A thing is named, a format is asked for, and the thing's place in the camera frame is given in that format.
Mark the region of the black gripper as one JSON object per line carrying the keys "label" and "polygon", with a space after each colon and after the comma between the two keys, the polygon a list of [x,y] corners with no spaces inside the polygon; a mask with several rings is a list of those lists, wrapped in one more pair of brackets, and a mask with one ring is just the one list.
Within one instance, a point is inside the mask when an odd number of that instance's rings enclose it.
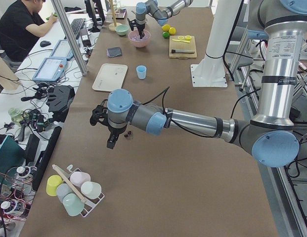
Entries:
{"label": "black gripper", "polygon": [[139,32],[139,39],[142,39],[145,36],[145,20],[136,20],[135,22]]}
{"label": "black gripper", "polygon": [[124,133],[126,130],[127,126],[123,126],[121,128],[114,128],[110,125],[108,125],[108,130],[110,131],[110,136],[107,140],[106,147],[109,149],[114,149],[116,142],[119,138],[119,135]]}

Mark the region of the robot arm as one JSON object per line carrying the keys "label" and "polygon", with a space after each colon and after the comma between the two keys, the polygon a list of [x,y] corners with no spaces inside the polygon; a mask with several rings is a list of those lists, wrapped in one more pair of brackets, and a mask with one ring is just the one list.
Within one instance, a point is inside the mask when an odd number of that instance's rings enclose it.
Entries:
{"label": "robot arm", "polygon": [[281,167],[294,161],[300,143],[289,118],[303,37],[307,32],[307,0],[253,0],[248,27],[268,35],[261,96],[250,121],[223,120],[184,111],[143,105],[124,89],[109,94],[105,122],[112,149],[127,125],[159,135],[171,125],[208,138],[222,138],[251,154],[259,163]]}
{"label": "robot arm", "polygon": [[169,18],[177,15],[182,9],[189,7],[192,3],[192,0],[177,0],[172,5],[160,9],[156,0],[139,2],[136,5],[135,19],[129,20],[130,28],[133,31],[134,27],[136,27],[139,37],[142,39],[144,37],[146,15],[150,15],[160,26],[163,26]]}

